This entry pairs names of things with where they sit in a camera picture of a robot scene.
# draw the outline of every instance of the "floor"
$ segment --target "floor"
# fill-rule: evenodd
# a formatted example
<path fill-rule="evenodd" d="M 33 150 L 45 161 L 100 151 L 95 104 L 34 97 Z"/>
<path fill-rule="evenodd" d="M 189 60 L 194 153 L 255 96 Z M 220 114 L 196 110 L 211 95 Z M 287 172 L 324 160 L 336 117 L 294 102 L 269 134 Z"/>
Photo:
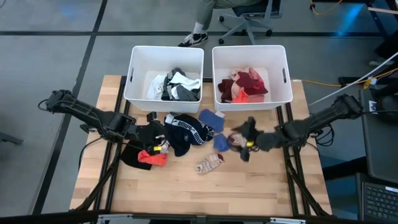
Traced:
<path fill-rule="evenodd" d="M 108 0 L 98 24 L 102 34 L 92 37 L 90 43 L 89 35 L 68 35 L 70 31 L 92 31 L 102 2 L 20 0 L 6 1 L 0 8 L 0 94 L 3 96 L 0 98 L 0 131 L 24 139 L 21 146 L 0 144 L 2 217 L 32 212 L 50 161 L 62 115 L 40 111 L 37 103 L 49 97 L 52 90 L 74 88 L 80 74 L 83 82 L 78 98 L 95 105 L 103 75 L 127 74 L 131 49 L 135 45 L 176 46 L 195 22 L 192 15 L 197 0 Z M 332 5 L 318 3 L 316 9 L 324 11 Z M 385 7 L 385 2 L 376 0 L 374 5 Z M 284 0 L 282 17 L 271 22 L 275 36 L 258 37 L 256 43 L 283 45 L 290 76 L 294 78 L 336 83 L 340 76 L 360 77 L 368 73 L 371 69 L 367 64 L 376 58 L 373 50 L 382 38 L 378 37 L 379 30 L 364 4 L 340 4 L 322 16 L 314 15 L 308 7 L 309 1 Z M 218 45 L 220 32 L 235 24 L 228 19 L 220 24 L 216 18 L 222 13 L 232 12 L 222 9 L 213 13 L 210 26 L 213 32 L 203 46 L 205 77 L 211 76 L 211 49 Z M 379 16 L 387 32 L 394 32 L 397 21 L 387 14 Z M 6 31 L 52 33 L 20 32 L 16 35 Z M 110 35 L 105 31 L 125 31 L 126 35 Z M 336 32 L 337 37 L 314 37 L 317 32 Z M 346 32 L 352 32 L 355 37 L 342 37 Z M 90 51 L 86 52 L 86 48 L 92 43 L 92 52 L 88 54 Z M 247 37 L 225 39 L 225 45 L 249 44 Z M 304 87 L 309 103 L 336 90 L 308 83 Z M 358 87 L 346 92 L 358 95 Z M 310 111 L 316 112 L 331 101 L 332 98 L 322 101 L 310 107 Z M 44 213 L 64 212 L 69 208 L 78 156 L 87 137 L 79 128 L 80 124 L 72 118 L 68 126 Z M 322 166 L 364 155 L 360 120 L 337 121 L 333 127 L 336 131 L 334 144 L 319 147 Z M 328 184 L 328 191 L 333 192 L 333 189 L 336 184 Z M 334 206 L 336 200 L 331 193 L 330 197 L 333 212 L 344 217 L 353 216 L 350 209 L 339 207 L 337 203 Z"/>

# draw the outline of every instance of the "wooden table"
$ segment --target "wooden table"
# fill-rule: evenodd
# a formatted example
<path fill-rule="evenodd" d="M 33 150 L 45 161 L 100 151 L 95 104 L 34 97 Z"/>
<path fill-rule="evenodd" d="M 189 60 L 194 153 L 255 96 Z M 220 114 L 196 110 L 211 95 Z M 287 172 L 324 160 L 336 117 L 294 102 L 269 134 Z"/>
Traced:
<path fill-rule="evenodd" d="M 97 107 L 114 109 L 121 76 L 104 77 Z M 308 116 L 303 85 L 292 81 L 295 119 Z M 204 83 L 202 109 L 214 111 L 212 83 Z M 147 124 L 147 112 L 132 106 L 129 115 L 137 124 Z M 158 113 L 163 120 L 165 113 Z M 256 128 L 273 131 L 278 125 L 276 110 L 237 111 L 225 113 L 224 135 L 242 124 L 248 116 L 255 117 Z M 91 133 L 88 142 L 98 138 Z M 103 163 L 106 141 L 98 141 L 86 148 L 76 181 L 70 208 L 79 206 L 97 184 Z M 175 157 L 170 149 L 167 165 L 141 170 L 120 162 L 114 190 L 112 212 L 123 213 L 180 213 L 206 215 L 292 216 L 289 188 L 282 149 L 251 153 L 249 162 L 243 162 L 237 152 L 222 153 L 225 163 L 213 172 L 199 175 L 194 165 L 215 152 L 213 141 L 202 146 L 191 146 L 183 157 Z M 318 152 L 311 146 L 301 150 L 306 185 L 317 202 L 331 213 Z M 101 208 L 104 208 L 108 187 L 105 186 Z M 303 213 L 300 191 L 296 186 L 300 213 Z"/>

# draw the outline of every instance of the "office chair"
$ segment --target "office chair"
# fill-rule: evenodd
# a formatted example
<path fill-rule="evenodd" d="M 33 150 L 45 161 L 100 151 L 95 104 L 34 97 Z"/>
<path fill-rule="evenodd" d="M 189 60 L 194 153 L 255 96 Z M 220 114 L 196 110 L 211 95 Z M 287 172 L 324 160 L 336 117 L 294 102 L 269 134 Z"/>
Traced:
<path fill-rule="evenodd" d="M 218 40 L 219 44 L 224 44 L 224 38 L 232 35 L 237 30 L 242 29 L 242 35 L 249 35 L 250 43 L 255 45 L 254 36 L 251 27 L 260 27 L 268 29 L 266 32 L 266 36 L 272 35 L 272 27 L 267 26 L 269 20 L 271 18 L 271 11 L 273 3 L 272 0 L 262 0 L 261 2 L 251 5 L 251 6 L 238 6 L 232 8 L 236 16 L 231 16 L 228 14 L 223 14 L 226 17 L 232 17 L 235 19 L 240 19 L 240 25 L 234 27 L 230 31 L 228 31 L 221 39 Z M 224 16 L 220 16 L 218 20 L 220 22 L 224 22 Z M 253 21 L 252 19 L 262 19 L 262 22 Z"/>

